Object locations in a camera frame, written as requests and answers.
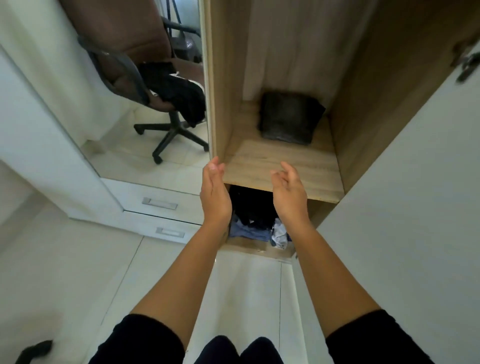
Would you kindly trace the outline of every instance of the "white drawer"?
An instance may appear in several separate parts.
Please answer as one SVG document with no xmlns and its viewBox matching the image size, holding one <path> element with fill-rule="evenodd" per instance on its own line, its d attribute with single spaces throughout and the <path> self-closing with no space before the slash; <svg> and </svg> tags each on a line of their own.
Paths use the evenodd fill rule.
<svg viewBox="0 0 480 364">
<path fill-rule="evenodd" d="M 186 244 L 200 229 L 201 225 L 188 222 L 157 218 L 155 216 L 124 211 L 134 231 L 145 236 Z"/>
<path fill-rule="evenodd" d="M 103 183 L 127 211 L 161 218 L 203 224 L 204 212 L 200 196 L 163 190 L 102 178 Z"/>
</svg>

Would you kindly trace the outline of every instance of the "chair base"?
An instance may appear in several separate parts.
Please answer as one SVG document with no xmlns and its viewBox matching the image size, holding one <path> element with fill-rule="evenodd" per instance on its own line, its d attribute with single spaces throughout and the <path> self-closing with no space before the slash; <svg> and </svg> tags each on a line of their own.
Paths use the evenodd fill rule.
<svg viewBox="0 0 480 364">
<path fill-rule="evenodd" d="M 208 143 L 202 138 L 196 136 L 194 133 L 187 130 L 187 128 L 189 127 L 188 123 L 186 121 L 180 121 L 177 111 L 171 111 L 168 114 L 170 116 L 170 124 L 135 124 L 133 126 L 133 128 L 139 135 L 142 135 L 145 130 L 161 130 L 164 132 L 168 132 L 152 153 L 153 160 L 156 164 L 160 164 L 163 162 L 162 158 L 160 157 L 160 153 L 178 134 L 201 145 L 202 147 L 204 147 L 205 152 L 209 151 Z"/>
</svg>

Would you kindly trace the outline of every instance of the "black pants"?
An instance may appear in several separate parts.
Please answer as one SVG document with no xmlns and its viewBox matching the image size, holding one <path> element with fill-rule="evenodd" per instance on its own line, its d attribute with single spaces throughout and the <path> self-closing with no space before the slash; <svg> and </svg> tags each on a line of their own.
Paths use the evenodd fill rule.
<svg viewBox="0 0 480 364">
<path fill-rule="evenodd" d="M 226 336 L 217 336 L 204 347 L 195 364 L 283 364 L 278 351 L 267 338 L 258 338 L 238 355 Z"/>
</svg>

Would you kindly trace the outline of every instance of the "hand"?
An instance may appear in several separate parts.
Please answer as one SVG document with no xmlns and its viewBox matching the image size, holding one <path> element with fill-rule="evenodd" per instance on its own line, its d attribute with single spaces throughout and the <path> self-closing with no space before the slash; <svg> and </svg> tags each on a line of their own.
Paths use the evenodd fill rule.
<svg viewBox="0 0 480 364">
<path fill-rule="evenodd" d="M 218 164 L 218 157 L 214 157 L 204 167 L 200 192 L 204 225 L 214 225 L 222 230 L 227 228 L 232 218 L 232 201 L 223 184 L 224 172 L 225 164 Z"/>
<path fill-rule="evenodd" d="M 307 193 L 297 170 L 287 162 L 280 162 L 284 170 L 271 170 L 273 204 L 278 217 L 290 232 L 298 226 L 310 226 Z"/>
</svg>

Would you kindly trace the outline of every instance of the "black sleeve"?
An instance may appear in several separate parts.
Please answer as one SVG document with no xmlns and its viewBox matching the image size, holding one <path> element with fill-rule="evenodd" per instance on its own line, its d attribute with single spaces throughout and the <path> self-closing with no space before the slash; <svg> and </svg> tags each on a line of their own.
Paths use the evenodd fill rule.
<svg viewBox="0 0 480 364">
<path fill-rule="evenodd" d="M 179 337 L 161 322 L 128 315 L 98 347 L 89 364 L 181 364 L 185 350 Z"/>
<path fill-rule="evenodd" d="M 335 364 L 432 363 L 385 310 L 349 322 L 326 339 Z"/>
</svg>

